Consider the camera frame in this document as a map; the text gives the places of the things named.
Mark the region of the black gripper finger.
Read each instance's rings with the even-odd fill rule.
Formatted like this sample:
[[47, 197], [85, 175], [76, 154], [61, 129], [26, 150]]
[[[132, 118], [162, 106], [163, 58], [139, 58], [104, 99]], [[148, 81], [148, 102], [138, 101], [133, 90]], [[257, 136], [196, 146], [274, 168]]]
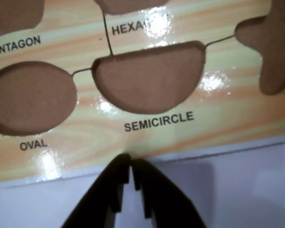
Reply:
[[70, 213], [63, 228], [113, 228], [122, 210], [124, 184], [129, 183], [131, 157], [117, 155], [101, 172]]
[[143, 159], [132, 161], [134, 185], [142, 191], [144, 214], [154, 228], [196, 228], [192, 201], [159, 169]]

